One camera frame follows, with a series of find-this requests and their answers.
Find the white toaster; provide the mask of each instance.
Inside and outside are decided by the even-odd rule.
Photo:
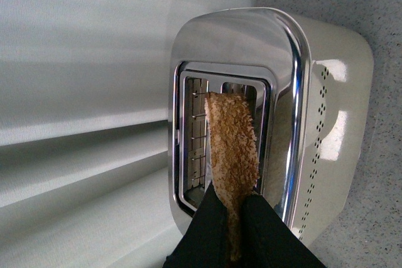
[[[343,209],[371,88],[370,47],[348,29],[244,8],[186,23],[171,53],[170,206],[184,233],[208,183],[204,94],[243,93],[262,194],[309,245]]]

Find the chrome surface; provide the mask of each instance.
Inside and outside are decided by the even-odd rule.
[[[245,79],[262,81],[269,95],[261,99],[257,90],[256,107],[266,102],[264,135],[258,143],[262,166],[258,191],[290,227],[296,201],[303,155],[310,50],[295,20],[284,12],[268,8],[232,9],[190,20],[177,34],[171,55],[170,82],[170,193],[171,208],[182,231],[183,211],[193,213],[181,199],[180,150],[185,138],[180,103],[184,72],[199,72],[209,81],[209,91],[220,91],[223,82],[247,85]]]

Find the perforated pattern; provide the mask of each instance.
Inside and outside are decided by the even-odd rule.
[[[327,67],[322,67],[322,71],[321,71],[321,79],[320,82],[323,83],[320,86],[320,90],[319,90],[319,96],[322,99],[322,103],[318,106],[317,109],[313,109],[316,114],[318,114],[319,118],[318,123],[316,125],[316,131],[317,131],[317,139],[314,140],[314,149],[315,149],[315,154],[314,157],[311,159],[312,163],[313,163],[313,169],[310,172],[309,178],[310,178],[310,186],[307,189],[307,200],[304,203],[304,209],[305,212],[301,218],[301,228],[298,231],[299,234],[299,240],[303,240],[303,232],[305,231],[306,227],[307,227],[307,221],[308,221],[308,216],[310,214],[310,212],[308,211],[308,207],[310,206],[311,202],[313,201],[311,195],[314,191],[315,188],[315,182],[314,182],[314,178],[317,176],[318,174],[318,167],[319,167],[319,159],[320,159],[320,146],[322,144],[322,137],[321,132],[324,129],[324,113],[327,110],[327,105],[325,103],[325,96],[328,94],[328,87],[327,85],[325,85],[326,79],[329,76],[329,70]]]

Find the speckled countertop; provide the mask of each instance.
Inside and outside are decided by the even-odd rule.
[[[257,0],[360,33],[374,54],[362,155],[343,212],[310,246],[328,267],[401,267],[402,0]]]

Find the toaster grill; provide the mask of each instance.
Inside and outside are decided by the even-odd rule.
[[[196,210],[204,197],[210,176],[209,140],[205,115],[205,94],[207,92],[242,94],[245,96],[256,133],[256,145],[260,146],[263,137],[267,85],[260,79],[231,77],[204,72],[182,72],[183,84],[179,96],[181,123],[179,189],[182,203]]]

